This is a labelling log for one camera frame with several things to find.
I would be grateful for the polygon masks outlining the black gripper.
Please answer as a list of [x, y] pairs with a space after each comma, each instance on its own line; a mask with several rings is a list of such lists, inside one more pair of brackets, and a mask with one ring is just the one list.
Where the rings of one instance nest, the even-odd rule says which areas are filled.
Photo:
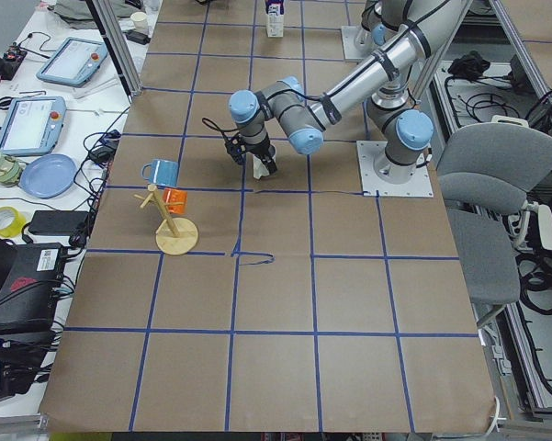
[[260, 159], [268, 174], [274, 174], [277, 171], [275, 147], [271, 144], [268, 137], [256, 144], [247, 144], [239, 133], [233, 137], [225, 138], [225, 148], [227, 154], [233, 161], [240, 166], [244, 165], [244, 155], [251, 153]]

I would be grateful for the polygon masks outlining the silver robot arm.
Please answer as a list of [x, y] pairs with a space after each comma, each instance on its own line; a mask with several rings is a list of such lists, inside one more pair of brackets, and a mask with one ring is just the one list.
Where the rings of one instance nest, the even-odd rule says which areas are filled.
[[289, 143], [304, 155], [317, 152], [323, 133], [339, 123], [345, 112], [369, 98], [379, 98], [384, 114], [404, 101], [406, 71], [419, 60], [434, 55], [456, 30], [458, 20], [468, 11], [466, 1], [369, 1], [362, 26], [374, 33], [374, 15], [380, 14], [383, 38], [352, 72], [329, 91], [317, 97], [305, 96], [294, 76], [264, 89], [239, 90], [229, 100], [229, 111], [238, 130], [226, 137], [227, 153], [236, 164], [251, 153], [268, 174], [276, 172], [275, 148], [265, 128], [276, 119]]
[[396, 31], [383, 21], [382, 11], [382, 0], [366, 1], [365, 9], [361, 15], [360, 28], [354, 38], [355, 47], [362, 54], [368, 54], [375, 48], [382, 46], [396, 34]]

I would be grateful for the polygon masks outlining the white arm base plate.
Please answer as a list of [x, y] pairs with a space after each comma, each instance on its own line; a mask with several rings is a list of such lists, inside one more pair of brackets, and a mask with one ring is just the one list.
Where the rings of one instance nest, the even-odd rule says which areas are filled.
[[378, 24], [371, 31], [362, 26], [342, 26], [344, 58], [348, 62], [361, 62], [377, 47], [383, 45], [396, 34], [396, 31]]
[[358, 141], [357, 157], [365, 196], [381, 198], [432, 198], [433, 187], [424, 153], [410, 165], [397, 165], [386, 156], [385, 141]]

